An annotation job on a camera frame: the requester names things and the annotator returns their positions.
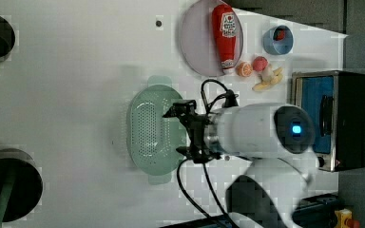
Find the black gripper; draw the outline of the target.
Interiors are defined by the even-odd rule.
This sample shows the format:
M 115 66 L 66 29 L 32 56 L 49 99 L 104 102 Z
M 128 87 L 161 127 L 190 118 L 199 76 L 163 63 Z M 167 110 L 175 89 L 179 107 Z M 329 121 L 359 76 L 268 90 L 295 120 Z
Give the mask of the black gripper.
M 209 149 L 204 141 L 204 130 L 210 121 L 204 114 L 196 112 L 195 100 L 182 100 L 172 105 L 164 114 L 164 118 L 178 118 L 185 127 L 190 144 L 179 146 L 176 151 L 194 163 L 207 163 L 213 159 L 219 160 L 221 154 Z

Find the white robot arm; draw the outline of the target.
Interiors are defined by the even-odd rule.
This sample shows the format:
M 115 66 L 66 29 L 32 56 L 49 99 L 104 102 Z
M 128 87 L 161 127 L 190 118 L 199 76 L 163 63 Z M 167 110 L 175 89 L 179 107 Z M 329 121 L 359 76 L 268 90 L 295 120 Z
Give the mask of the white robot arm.
M 184 126 L 190 144 L 177 151 L 195 163 L 222 156 L 250 162 L 225 190 L 225 212 L 238 228 L 301 228 L 293 220 L 318 171 L 314 124 L 302 108 L 262 103 L 207 114 L 196 102 L 174 103 L 164 114 Z

